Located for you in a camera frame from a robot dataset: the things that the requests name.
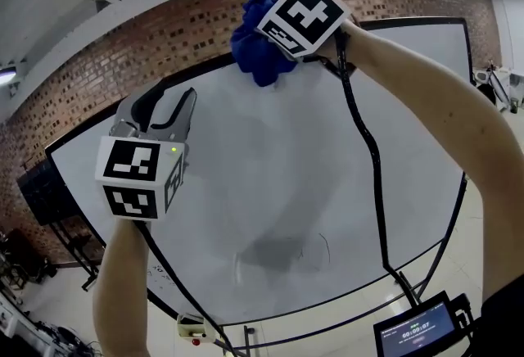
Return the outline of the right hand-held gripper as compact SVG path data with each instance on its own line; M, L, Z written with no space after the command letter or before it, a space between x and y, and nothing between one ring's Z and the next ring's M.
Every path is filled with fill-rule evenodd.
M257 30L298 59L314 54L349 16L342 0L277 0Z

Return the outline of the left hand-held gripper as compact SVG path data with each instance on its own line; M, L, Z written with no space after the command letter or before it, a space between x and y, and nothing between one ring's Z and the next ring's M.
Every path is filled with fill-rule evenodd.
M128 123L146 131L164 89L135 91L118 106L115 123ZM163 124L151 124L151 140L104 136L101 139L95 179L111 216L157 221L166 218L175 193L183 183L188 152L187 136L197 103L189 88Z

